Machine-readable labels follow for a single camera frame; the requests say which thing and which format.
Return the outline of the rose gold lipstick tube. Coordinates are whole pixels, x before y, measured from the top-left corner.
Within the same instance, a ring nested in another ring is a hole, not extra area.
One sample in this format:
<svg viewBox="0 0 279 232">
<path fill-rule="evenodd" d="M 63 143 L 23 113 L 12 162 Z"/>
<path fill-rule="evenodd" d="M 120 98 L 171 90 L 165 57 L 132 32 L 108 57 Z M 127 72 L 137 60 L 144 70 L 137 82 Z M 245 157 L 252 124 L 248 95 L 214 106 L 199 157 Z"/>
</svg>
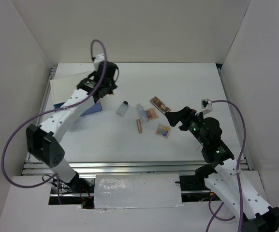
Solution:
<svg viewBox="0 0 279 232">
<path fill-rule="evenodd" d="M 142 124 L 141 124 L 141 120 L 140 119 L 136 120 L 136 125 L 137 125 L 138 132 L 139 133 L 143 133 Z"/>
</svg>

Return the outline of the white drawer cabinet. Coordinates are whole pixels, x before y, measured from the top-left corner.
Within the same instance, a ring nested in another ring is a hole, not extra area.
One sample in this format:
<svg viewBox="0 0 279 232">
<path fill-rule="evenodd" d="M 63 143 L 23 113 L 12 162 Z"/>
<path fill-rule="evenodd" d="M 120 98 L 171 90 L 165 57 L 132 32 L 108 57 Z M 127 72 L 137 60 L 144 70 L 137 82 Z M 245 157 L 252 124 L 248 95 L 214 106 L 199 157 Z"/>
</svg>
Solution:
<svg viewBox="0 0 279 232">
<path fill-rule="evenodd" d="M 63 78 L 54 78 L 50 80 L 50 90 L 52 96 L 52 103 L 65 103 L 72 95 L 73 91 L 76 89 L 76 86 L 80 83 L 81 80 L 87 78 L 92 71 L 82 72 Z"/>
</svg>

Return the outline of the light blue drawer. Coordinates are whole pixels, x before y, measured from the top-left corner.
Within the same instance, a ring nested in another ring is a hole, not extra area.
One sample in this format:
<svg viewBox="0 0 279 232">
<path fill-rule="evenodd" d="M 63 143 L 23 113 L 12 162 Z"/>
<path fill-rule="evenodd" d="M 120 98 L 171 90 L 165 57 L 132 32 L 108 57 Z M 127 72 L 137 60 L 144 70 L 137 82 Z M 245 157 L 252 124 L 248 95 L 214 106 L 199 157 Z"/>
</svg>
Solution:
<svg viewBox="0 0 279 232">
<path fill-rule="evenodd" d="M 57 109 L 57 108 L 60 108 L 64 103 L 58 103 L 58 104 L 54 104 L 54 108 Z"/>
</svg>

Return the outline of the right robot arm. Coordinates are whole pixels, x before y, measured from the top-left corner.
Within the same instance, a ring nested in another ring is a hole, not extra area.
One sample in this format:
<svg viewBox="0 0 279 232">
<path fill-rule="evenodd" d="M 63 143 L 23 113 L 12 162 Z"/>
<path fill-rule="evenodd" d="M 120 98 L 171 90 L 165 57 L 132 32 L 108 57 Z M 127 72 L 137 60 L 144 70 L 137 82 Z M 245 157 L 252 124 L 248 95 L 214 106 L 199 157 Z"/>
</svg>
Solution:
<svg viewBox="0 0 279 232">
<path fill-rule="evenodd" d="M 202 146 L 206 165 L 195 171 L 195 184 L 210 189 L 238 220 L 240 232 L 276 232 L 279 208 L 272 207 L 254 188 L 238 166 L 228 146 L 222 141 L 220 123 L 204 117 L 189 107 L 165 113 L 170 126 L 181 123 L 181 131 L 189 131 Z"/>
</svg>

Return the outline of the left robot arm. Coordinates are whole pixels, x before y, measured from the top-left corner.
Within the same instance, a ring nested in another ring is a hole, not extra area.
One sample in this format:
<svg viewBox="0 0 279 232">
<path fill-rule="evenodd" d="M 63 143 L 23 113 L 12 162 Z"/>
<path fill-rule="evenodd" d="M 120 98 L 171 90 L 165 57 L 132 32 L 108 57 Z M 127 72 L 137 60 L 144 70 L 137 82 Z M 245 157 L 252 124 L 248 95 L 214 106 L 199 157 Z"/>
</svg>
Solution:
<svg viewBox="0 0 279 232">
<path fill-rule="evenodd" d="M 62 187 L 69 193 L 89 188 L 89 184 L 66 161 L 60 142 L 71 125 L 87 109 L 107 94 L 113 93 L 117 88 L 114 76 L 118 72 L 116 64 L 101 61 L 97 70 L 79 82 L 61 110 L 57 110 L 40 125 L 31 124 L 26 129 L 28 152 L 57 174 Z"/>
</svg>

